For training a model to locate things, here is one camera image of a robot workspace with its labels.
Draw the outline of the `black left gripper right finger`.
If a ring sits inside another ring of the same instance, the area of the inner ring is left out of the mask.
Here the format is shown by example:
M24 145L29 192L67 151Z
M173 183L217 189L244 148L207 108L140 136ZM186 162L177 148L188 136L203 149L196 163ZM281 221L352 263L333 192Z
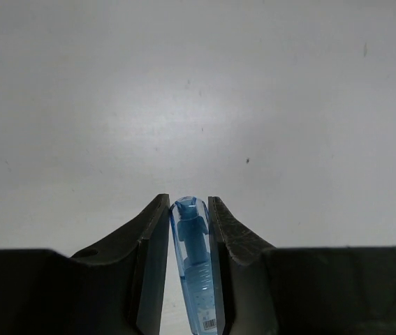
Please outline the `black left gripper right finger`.
M277 248L208 209L220 334L396 334L396 246Z

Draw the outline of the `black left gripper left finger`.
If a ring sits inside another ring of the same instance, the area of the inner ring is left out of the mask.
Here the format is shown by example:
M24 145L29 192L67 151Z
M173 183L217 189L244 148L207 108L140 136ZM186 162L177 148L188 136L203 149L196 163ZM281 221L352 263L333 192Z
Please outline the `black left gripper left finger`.
M169 197L66 257L0 249L0 334L158 334Z

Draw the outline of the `blue translucent correction tape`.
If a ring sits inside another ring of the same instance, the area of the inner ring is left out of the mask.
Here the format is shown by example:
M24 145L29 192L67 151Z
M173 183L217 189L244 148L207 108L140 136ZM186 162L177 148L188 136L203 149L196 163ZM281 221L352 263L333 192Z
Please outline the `blue translucent correction tape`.
M170 225L186 313L192 334L217 334L208 210L186 196L170 208Z

